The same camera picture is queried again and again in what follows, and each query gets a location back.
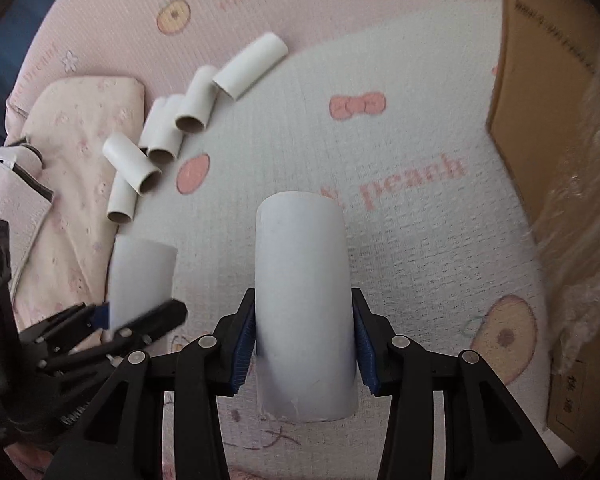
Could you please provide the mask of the clear plastic wrap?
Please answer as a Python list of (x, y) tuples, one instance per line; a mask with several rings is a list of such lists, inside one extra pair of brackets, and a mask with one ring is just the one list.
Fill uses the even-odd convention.
[(600, 332), (600, 47), (596, 61), (578, 102), (576, 135), (533, 223), (556, 375), (566, 374)]

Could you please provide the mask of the white tube behind pile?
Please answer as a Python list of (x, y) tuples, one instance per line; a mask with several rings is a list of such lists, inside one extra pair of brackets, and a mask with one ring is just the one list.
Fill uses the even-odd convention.
[(140, 134), (140, 140), (137, 142), (138, 148), (143, 152), (147, 153), (148, 144), (151, 139), (152, 133), (154, 132), (156, 125), (158, 124), (161, 116), (161, 111), (163, 107), (166, 106), (166, 101), (168, 98), (166, 96), (159, 96), (155, 101), (151, 104), (150, 110), (145, 119), (142, 133)]

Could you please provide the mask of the brown cardboard box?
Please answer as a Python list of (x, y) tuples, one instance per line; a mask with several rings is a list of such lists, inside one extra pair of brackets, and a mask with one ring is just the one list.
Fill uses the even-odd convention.
[[(597, 72), (595, 0), (503, 0), (490, 135), (531, 224), (576, 135), (578, 102)], [(600, 454), (600, 332), (566, 374), (553, 373), (547, 426), (585, 460)]]

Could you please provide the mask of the white tube middle pile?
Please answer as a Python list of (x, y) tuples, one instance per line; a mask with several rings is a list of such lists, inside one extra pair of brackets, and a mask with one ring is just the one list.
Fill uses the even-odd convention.
[(159, 110), (147, 145), (147, 156), (155, 164), (167, 164), (178, 158), (184, 133), (176, 126), (175, 119), (183, 99), (182, 94), (172, 94)]

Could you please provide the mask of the white tube lying front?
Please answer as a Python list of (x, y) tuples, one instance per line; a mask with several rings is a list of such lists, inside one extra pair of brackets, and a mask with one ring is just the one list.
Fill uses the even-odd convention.
[(127, 136), (111, 133), (102, 154), (137, 194), (145, 195), (158, 183), (161, 170)]

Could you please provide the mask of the pink fabric pouch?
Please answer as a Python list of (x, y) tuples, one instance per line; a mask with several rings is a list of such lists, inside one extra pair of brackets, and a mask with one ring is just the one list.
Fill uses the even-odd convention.
[(42, 170), (42, 155), (31, 144), (0, 146), (0, 219), (9, 224), (12, 297), (38, 232), (52, 208), (54, 192), (38, 180)]

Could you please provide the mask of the cream cartoon print cushion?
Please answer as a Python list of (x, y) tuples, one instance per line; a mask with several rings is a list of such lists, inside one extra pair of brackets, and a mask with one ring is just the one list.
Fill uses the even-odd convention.
[(133, 78), (61, 79), (38, 97), (21, 130), (42, 155), (53, 193), (15, 291), (19, 328), (75, 304), (100, 304), (116, 226), (107, 218), (114, 168), (102, 154), (115, 132), (137, 140), (145, 88)]

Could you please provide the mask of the pink cartoon print mat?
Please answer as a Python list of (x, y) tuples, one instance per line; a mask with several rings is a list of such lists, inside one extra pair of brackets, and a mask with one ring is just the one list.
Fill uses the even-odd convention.
[(21, 130), (53, 82), (128, 77), (144, 110), (274, 32), (288, 56), (204, 131), (141, 197), (129, 236), (174, 246), (189, 308), (176, 350), (233, 311), (252, 284), (262, 200), (336, 200), (351, 278), (370, 307), (423, 347), (454, 354), (477, 335), (559, 463), (546, 426), (546, 307), (526, 216), (486, 133), (502, 0), (56, 0), (7, 102)]

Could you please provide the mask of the white tube lowest pile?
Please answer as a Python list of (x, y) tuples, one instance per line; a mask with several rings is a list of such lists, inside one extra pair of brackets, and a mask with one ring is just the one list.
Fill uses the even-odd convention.
[(134, 219), (136, 202), (137, 192), (126, 182), (122, 174), (117, 172), (108, 200), (107, 219), (117, 224), (131, 222)]

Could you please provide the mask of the white tube far top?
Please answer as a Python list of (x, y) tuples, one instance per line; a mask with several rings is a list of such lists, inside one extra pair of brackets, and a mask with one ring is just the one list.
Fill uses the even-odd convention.
[(279, 36), (266, 32), (231, 58), (213, 76), (213, 82), (233, 100), (238, 100), (288, 52)]

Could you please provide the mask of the white paper tube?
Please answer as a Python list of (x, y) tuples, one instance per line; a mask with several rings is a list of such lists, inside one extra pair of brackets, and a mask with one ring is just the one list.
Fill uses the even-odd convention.
[(328, 197), (283, 192), (257, 210), (254, 258), (261, 414), (331, 422), (358, 408), (346, 227)]
[(117, 235), (108, 273), (109, 328), (120, 330), (172, 297), (178, 250)]

